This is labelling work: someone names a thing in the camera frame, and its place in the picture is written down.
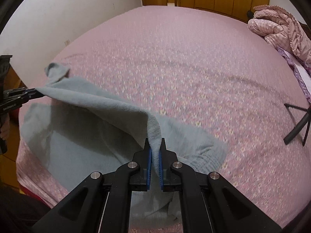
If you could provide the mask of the grey fleece pants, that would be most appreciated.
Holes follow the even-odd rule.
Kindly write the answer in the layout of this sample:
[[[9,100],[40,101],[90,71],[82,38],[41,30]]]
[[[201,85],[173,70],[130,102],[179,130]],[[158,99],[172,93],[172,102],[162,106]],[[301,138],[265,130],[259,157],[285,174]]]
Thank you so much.
[[[146,140],[152,150],[151,187],[132,196],[131,223],[164,227],[181,220],[178,195],[162,192],[162,140],[178,160],[207,174],[221,167],[226,145],[204,129],[146,111],[92,83],[68,77],[57,63],[45,70],[47,84],[21,110],[17,179],[50,207],[93,171],[110,173],[127,163]]]

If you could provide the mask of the wooden bedside cabinet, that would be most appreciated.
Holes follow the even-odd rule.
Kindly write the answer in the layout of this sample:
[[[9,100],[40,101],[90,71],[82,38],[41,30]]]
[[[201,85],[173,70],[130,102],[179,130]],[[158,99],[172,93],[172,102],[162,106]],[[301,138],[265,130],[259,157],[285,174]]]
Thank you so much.
[[[24,86],[14,69],[10,68],[5,79],[5,90],[20,88]],[[5,185],[19,190],[16,174],[16,159],[18,154],[19,135],[19,109],[10,111],[10,134],[7,140],[8,151],[1,155],[1,182]]]

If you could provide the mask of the black tripod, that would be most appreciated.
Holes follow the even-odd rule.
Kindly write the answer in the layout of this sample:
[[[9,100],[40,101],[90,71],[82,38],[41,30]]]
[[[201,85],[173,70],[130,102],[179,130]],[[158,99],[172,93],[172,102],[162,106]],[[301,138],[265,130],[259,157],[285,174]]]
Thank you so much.
[[[306,127],[305,135],[303,138],[302,145],[304,146],[306,144],[306,140],[308,137],[308,133],[310,130],[310,106],[308,108],[302,108],[295,105],[287,104],[285,103],[284,106],[289,109],[293,108],[296,110],[301,110],[305,112],[305,115],[301,118],[301,120],[295,125],[295,127],[290,131],[290,133],[284,138],[285,145],[290,144],[290,142],[300,133],[300,131]]]

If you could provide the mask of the pink floral bed sheet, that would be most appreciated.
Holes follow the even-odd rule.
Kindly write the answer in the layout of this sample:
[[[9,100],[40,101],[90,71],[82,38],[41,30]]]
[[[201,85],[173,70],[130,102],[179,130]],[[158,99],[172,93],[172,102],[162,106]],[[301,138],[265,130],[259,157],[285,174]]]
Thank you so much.
[[[69,77],[226,145],[217,169],[281,227],[310,201],[310,144],[283,138],[308,101],[286,60],[245,23],[147,6],[89,30],[54,57]]]

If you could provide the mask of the purple lace pillow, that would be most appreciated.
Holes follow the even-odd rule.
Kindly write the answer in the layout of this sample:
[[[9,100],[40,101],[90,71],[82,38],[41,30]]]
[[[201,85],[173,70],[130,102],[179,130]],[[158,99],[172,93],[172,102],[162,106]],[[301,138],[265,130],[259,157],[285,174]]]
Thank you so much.
[[[302,89],[307,101],[310,103],[310,66],[280,46],[277,46],[277,52],[279,52],[279,54],[286,60],[289,67],[292,69],[300,88]]]

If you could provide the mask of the pink quilted blanket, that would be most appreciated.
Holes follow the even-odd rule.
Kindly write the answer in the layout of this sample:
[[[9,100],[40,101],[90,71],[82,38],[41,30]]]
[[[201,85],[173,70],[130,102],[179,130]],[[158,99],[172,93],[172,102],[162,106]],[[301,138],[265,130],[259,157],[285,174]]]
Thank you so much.
[[[281,47],[310,64],[310,39],[293,14],[279,6],[260,5],[253,8],[248,29],[263,37],[272,47]]]

